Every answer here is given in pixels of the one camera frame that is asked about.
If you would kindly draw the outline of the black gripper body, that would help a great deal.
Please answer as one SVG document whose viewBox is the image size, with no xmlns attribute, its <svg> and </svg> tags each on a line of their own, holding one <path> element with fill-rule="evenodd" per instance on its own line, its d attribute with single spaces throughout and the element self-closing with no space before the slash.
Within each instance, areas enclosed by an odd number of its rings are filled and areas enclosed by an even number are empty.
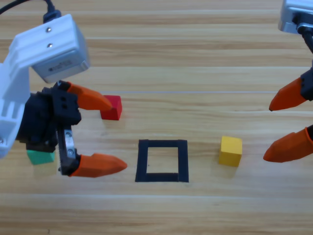
<svg viewBox="0 0 313 235">
<path fill-rule="evenodd" d="M 26 145 L 33 165 L 53 162 L 58 149 L 62 175 L 73 173 L 80 162 L 71 127 L 81 121 L 81 114 L 77 95 L 68 88 L 67 82 L 58 81 L 52 88 L 32 93 L 18 131 L 18 140 Z"/>
</svg>

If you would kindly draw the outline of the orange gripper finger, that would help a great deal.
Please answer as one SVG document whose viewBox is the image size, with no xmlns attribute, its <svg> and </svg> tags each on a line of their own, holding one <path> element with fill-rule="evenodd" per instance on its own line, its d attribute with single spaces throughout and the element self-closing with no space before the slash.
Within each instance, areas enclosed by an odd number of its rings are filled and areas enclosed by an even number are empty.
<svg viewBox="0 0 313 235">
<path fill-rule="evenodd" d="M 112 155 L 94 153 L 91 156 L 80 155 L 78 167 L 69 176 L 102 177 L 115 174 L 127 168 L 127 164 Z"/>
<path fill-rule="evenodd" d="M 82 87 L 71 82 L 68 92 L 77 95 L 77 104 L 84 110 L 108 111 L 112 109 L 111 102 L 97 91 Z"/>
<path fill-rule="evenodd" d="M 313 153 L 313 126 L 292 132 L 272 143 L 263 159 L 268 162 L 284 163 L 304 158 Z"/>
<path fill-rule="evenodd" d="M 308 70 L 296 80 L 281 88 L 269 105 L 270 111 L 297 107 L 313 100 L 313 70 Z"/>
</svg>

